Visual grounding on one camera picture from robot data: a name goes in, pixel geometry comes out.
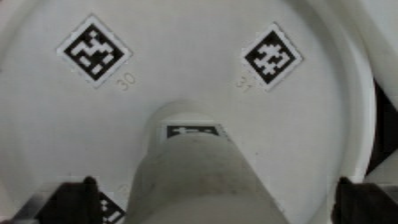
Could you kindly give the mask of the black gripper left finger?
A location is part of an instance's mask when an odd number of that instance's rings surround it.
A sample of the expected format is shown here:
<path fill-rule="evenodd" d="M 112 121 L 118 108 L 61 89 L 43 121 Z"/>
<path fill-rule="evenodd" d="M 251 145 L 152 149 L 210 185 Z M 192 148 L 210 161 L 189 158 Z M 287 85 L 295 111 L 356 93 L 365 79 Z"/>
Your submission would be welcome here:
<path fill-rule="evenodd" d="M 11 224 L 102 224 L 96 179 L 45 186 L 29 198 Z"/>

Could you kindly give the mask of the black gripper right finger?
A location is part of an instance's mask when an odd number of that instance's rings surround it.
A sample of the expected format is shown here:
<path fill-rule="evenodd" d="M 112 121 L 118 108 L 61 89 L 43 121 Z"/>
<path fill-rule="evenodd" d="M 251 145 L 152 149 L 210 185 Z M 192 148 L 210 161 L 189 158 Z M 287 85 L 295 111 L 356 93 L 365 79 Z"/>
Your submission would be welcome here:
<path fill-rule="evenodd" d="M 398 224 L 398 202 L 375 183 L 340 178 L 333 224 Z"/>

